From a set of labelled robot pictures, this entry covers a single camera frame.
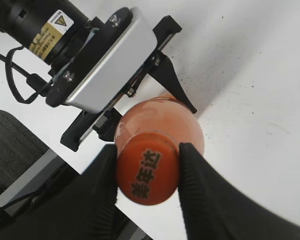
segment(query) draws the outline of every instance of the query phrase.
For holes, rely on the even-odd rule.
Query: floor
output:
[[[47,150],[15,117],[0,111],[0,187],[9,187]]]

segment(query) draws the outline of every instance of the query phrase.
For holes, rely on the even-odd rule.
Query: orange bottle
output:
[[[197,119],[185,105],[167,96],[131,108],[119,122],[114,141],[118,186],[130,200],[142,205],[160,204],[175,192],[180,143],[192,143],[204,153]]]

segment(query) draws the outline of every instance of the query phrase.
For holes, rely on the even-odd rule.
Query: label sticker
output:
[[[50,23],[55,29],[57,29],[62,35],[64,35],[75,22],[63,11],[58,10],[48,20],[48,23]]]
[[[44,61],[74,23],[63,11],[56,11],[42,27],[41,32],[35,36],[29,50]]]

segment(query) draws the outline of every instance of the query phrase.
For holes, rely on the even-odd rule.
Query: bottle cap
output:
[[[160,204],[179,184],[178,148],[163,134],[138,134],[119,155],[116,177],[118,186],[130,200],[142,205]]]

